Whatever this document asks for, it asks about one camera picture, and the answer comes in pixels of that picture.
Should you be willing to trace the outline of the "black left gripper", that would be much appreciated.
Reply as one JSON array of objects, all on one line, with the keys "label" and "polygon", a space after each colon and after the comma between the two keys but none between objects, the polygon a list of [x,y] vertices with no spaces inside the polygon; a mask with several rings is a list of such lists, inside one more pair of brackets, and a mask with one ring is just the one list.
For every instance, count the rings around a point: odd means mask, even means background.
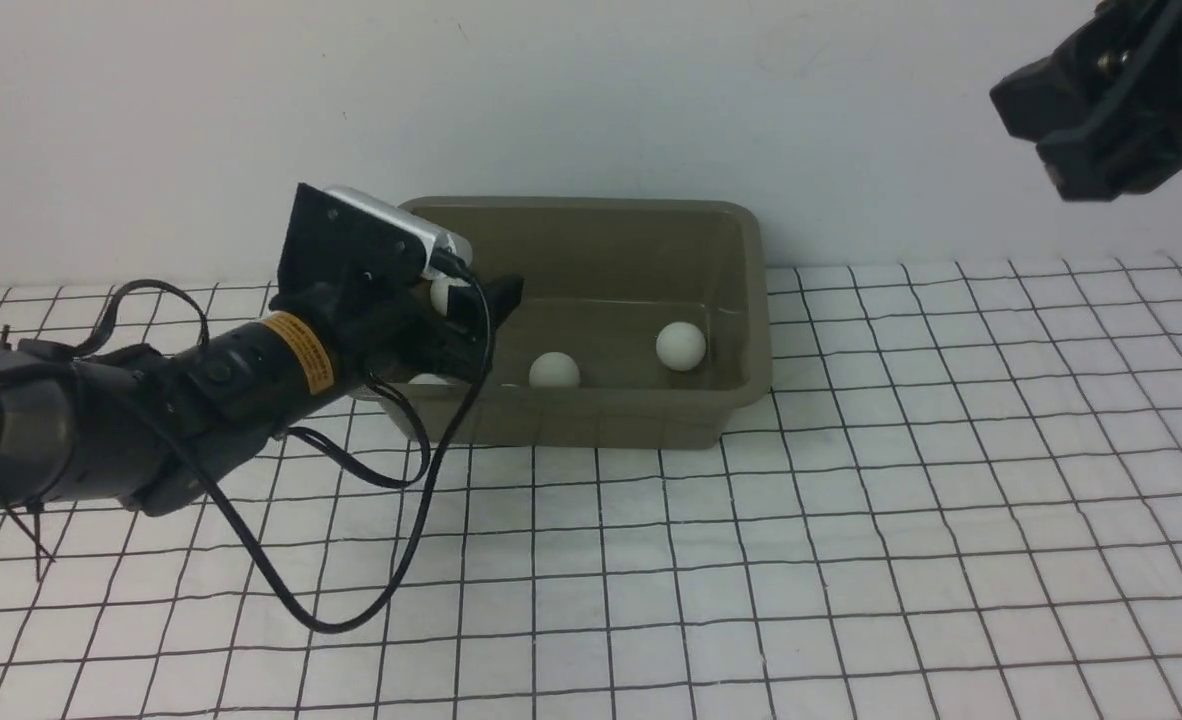
[{"label": "black left gripper", "polygon": [[353,391],[379,381],[449,384],[487,375],[485,331],[521,305],[522,275],[500,275],[453,293],[437,314],[414,286],[344,275],[271,301],[271,385],[277,391]]}]

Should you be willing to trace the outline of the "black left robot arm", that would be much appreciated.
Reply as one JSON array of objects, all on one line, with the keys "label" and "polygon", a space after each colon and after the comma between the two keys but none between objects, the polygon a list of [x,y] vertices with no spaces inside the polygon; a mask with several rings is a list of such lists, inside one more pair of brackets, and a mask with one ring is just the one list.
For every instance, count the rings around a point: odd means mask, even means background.
[{"label": "black left robot arm", "polygon": [[[268,314],[165,355],[103,351],[117,309],[78,346],[0,342],[0,510],[112,500],[144,515],[184,510],[274,437],[298,437],[364,484],[400,489],[299,421],[361,387],[392,397],[402,374],[480,378],[480,296],[450,313],[359,270],[281,283]],[[195,478],[204,471],[207,482]]]}]

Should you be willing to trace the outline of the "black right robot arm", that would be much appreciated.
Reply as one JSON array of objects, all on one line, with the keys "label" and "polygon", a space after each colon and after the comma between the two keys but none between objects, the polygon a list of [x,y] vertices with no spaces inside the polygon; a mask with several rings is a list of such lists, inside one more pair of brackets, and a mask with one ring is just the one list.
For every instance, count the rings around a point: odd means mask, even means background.
[{"label": "black right robot arm", "polygon": [[989,96],[1063,200],[1157,190],[1182,170],[1182,1],[1102,1]]}]

